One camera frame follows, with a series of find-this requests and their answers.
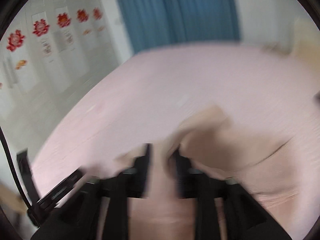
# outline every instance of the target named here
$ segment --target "pink surface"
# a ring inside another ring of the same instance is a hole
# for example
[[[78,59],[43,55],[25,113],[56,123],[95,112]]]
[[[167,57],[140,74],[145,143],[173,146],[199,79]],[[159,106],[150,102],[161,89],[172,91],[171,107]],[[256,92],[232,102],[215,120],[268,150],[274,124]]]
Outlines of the pink surface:
[[[320,215],[319,90],[303,63],[259,48],[205,43],[142,53],[61,121],[32,164],[34,178],[44,195],[79,166],[110,176],[116,156],[216,103],[236,123],[293,137],[302,194],[288,233],[302,239]]]

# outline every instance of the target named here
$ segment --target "black cable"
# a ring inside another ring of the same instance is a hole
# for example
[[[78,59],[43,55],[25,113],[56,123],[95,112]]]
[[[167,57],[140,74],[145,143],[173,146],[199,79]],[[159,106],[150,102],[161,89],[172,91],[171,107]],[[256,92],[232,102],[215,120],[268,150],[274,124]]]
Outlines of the black cable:
[[[10,168],[12,177],[14,179],[14,182],[16,183],[16,186],[17,186],[17,188],[19,190],[19,193],[20,193],[23,201],[25,202],[27,208],[30,208],[31,204],[29,203],[29,201],[28,201],[28,199],[27,199],[27,197],[26,197],[26,195],[23,192],[23,189],[21,187],[19,178],[17,176],[16,170],[15,170],[14,165],[13,165],[13,161],[12,161],[12,158],[11,158],[10,150],[9,150],[7,141],[5,140],[5,137],[4,137],[3,131],[1,129],[1,126],[0,126],[0,141],[1,141],[2,147],[4,149],[5,156],[7,157],[7,161],[8,161],[9,168]]]

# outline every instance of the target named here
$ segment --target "curtain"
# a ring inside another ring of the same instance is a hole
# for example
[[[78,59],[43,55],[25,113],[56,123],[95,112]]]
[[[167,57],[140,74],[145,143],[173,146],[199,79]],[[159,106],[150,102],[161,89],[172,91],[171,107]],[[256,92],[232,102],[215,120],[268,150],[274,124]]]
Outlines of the curtain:
[[[157,46],[239,40],[234,0],[118,0],[135,53]]]

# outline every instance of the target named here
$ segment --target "red flower decoration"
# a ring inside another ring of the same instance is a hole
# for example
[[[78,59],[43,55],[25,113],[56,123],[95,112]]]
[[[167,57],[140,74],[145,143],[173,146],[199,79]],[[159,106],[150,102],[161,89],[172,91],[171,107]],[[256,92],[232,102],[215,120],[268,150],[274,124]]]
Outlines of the red flower decoration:
[[[67,27],[71,23],[71,18],[69,18],[67,13],[59,14],[57,18],[57,24],[60,26],[60,28]]]
[[[99,8],[94,8],[93,9],[93,17],[96,19],[96,20],[100,20],[102,18],[102,12],[100,11]]]
[[[40,22],[36,21],[34,23],[35,30],[32,33],[34,33],[35,35],[40,37],[41,35],[48,33],[49,27],[50,27],[50,25],[47,24],[44,19],[41,19]]]
[[[10,33],[8,37],[8,46],[7,49],[10,51],[15,51],[16,48],[19,48],[23,45],[24,35],[21,34],[20,30],[16,30],[15,33]]]
[[[77,11],[77,19],[79,22],[86,22],[89,19],[89,14],[85,11],[85,9]]]

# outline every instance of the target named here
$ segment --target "beige cloth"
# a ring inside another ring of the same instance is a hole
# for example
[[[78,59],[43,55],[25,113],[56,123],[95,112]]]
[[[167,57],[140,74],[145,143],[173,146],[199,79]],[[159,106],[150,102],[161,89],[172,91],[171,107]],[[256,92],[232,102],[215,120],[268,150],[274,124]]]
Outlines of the beige cloth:
[[[179,199],[168,157],[180,154],[211,177],[235,177],[286,229],[297,196],[293,140],[259,134],[235,125],[217,106],[180,124],[177,131],[153,143],[146,198],[130,201],[131,239],[193,239],[195,200]],[[131,166],[145,146],[117,159]]]

